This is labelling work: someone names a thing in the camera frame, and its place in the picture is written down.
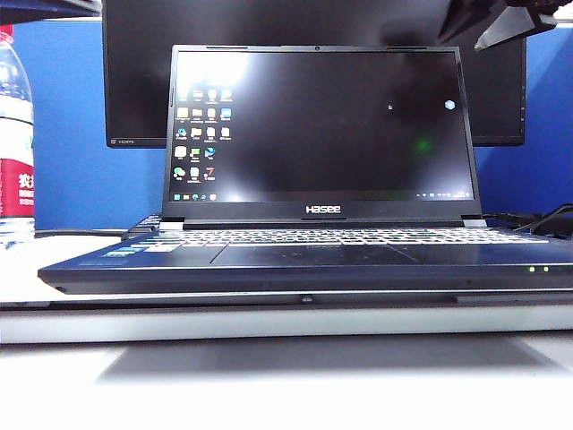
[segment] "blue cubicle panel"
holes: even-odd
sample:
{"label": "blue cubicle panel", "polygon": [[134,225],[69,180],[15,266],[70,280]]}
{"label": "blue cubicle panel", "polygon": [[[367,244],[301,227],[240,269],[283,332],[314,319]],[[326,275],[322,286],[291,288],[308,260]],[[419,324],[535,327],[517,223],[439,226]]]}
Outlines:
{"label": "blue cubicle panel", "polygon": [[[38,227],[125,228],[159,211],[163,151],[105,143],[101,23],[20,24],[15,39],[36,109]],[[530,38],[526,144],[476,149],[486,211],[573,200],[572,59],[573,29]]]}
{"label": "blue cubicle panel", "polygon": [[126,228],[159,211],[162,150],[110,150],[104,123],[101,22],[14,29],[36,116],[38,228]]}
{"label": "blue cubicle panel", "polygon": [[526,143],[478,148],[486,211],[549,211],[573,201],[573,29],[529,38]]}

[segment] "plastic bottle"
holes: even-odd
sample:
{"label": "plastic bottle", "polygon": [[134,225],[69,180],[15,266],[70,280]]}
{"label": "plastic bottle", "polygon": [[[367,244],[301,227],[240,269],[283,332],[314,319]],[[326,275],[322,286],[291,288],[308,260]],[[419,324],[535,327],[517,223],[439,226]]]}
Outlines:
{"label": "plastic bottle", "polygon": [[32,97],[12,43],[12,26],[0,26],[0,246],[34,235]]}

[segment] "hasee logo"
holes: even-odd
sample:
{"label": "hasee logo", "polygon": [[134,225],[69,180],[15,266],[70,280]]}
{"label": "hasee logo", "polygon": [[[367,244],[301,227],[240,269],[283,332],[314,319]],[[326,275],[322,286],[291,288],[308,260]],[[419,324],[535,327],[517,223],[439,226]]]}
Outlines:
{"label": "hasee logo", "polygon": [[340,213],[340,206],[306,206],[306,213]]}

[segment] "monitor screen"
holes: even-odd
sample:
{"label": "monitor screen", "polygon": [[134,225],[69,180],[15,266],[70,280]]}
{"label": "monitor screen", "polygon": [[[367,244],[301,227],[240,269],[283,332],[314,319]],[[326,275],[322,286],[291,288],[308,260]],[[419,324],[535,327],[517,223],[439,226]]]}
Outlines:
{"label": "monitor screen", "polygon": [[171,202],[473,200],[455,53],[179,52]]}
{"label": "monitor screen", "polygon": [[[449,0],[104,1],[107,144],[165,147],[173,45],[434,46],[448,6]],[[473,45],[491,21],[448,45],[461,49],[474,144],[520,144],[525,42],[476,53]]]}

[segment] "bottle cap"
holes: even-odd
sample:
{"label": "bottle cap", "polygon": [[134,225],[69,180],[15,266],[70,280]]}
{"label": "bottle cap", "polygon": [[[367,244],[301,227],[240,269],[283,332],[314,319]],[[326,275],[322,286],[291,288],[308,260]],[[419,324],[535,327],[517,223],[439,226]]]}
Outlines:
{"label": "bottle cap", "polygon": [[8,43],[12,43],[14,41],[13,34],[14,29],[12,24],[0,25],[0,42],[7,41]]}

